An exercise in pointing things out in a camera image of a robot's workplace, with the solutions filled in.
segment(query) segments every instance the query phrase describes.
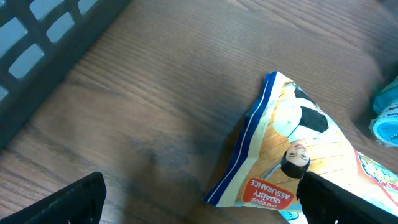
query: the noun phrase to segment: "food packet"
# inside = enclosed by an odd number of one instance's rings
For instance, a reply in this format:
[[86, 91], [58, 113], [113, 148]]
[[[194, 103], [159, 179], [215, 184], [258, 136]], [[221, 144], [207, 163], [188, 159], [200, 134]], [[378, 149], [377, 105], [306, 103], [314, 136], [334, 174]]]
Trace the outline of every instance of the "food packet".
[[245, 117], [226, 172], [203, 200], [278, 210], [292, 223], [306, 223], [296, 197], [306, 171], [398, 215], [398, 177], [356, 152], [298, 85], [273, 72]]

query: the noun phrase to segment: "white stripe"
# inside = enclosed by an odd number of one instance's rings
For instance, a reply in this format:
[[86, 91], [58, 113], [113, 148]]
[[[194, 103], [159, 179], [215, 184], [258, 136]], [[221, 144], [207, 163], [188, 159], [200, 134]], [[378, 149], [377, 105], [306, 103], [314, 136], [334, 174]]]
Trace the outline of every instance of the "white stripe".
[[239, 157], [241, 156], [241, 151], [242, 151], [242, 146], [243, 146], [244, 138], [246, 137], [246, 133], [248, 132], [248, 129], [249, 129], [249, 127], [250, 127], [250, 122], [251, 122], [251, 120], [253, 119], [253, 116], [256, 114], [257, 110], [258, 110], [258, 109], [260, 108], [260, 106], [261, 106], [261, 103], [262, 103], [262, 101], [263, 101], [263, 99], [264, 99], [264, 95], [266, 94], [266, 90], [267, 90], [267, 86], [268, 86], [269, 80], [268, 80], [266, 86], [264, 87], [264, 92], [262, 92], [262, 98], [261, 98], [261, 101], [260, 101], [260, 103], [259, 103], [259, 106], [258, 106], [257, 109], [254, 111], [254, 113], [251, 115], [250, 120], [249, 120], [249, 123], [248, 123], [248, 128], [246, 128], [246, 130], [245, 130], [245, 132], [244, 132], [244, 134], [243, 134], [242, 143], [241, 143], [241, 147], [240, 147], [240, 149], [239, 149], [238, 158], [236, 159], [236, 162], [235, 162], [234, 166], [232, 167], [232, 169], [230, 170], [230, 172], [225, 176], [225, 178], [221, 181], [221, 183], [217, 186], [216, 190], [213, 192], [213, 194], [210, 196], [210, 198], [209, 198], [209, 200], [207, 200], [207, 202], [209, 202], [209, 201], [211, 200], [211, 198], [212, 198], [212, 197], [214, 196], [214, 194], [217, 192], [218, 188], [221, 186], [221, 184], [223, 184], [224, 180], [231, 174], [232, 170], [235, 168], [236, 164], [238, 163]]

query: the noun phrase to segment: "red label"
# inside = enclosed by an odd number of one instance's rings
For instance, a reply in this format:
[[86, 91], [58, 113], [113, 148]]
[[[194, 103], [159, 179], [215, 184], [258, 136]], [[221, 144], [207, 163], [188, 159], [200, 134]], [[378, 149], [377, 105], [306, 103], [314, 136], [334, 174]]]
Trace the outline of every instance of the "red label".
[[252, 177], [244, 189], [242, 200], [267, 208], [284, 209], [292, 202], [293, 193], [265, 180]]

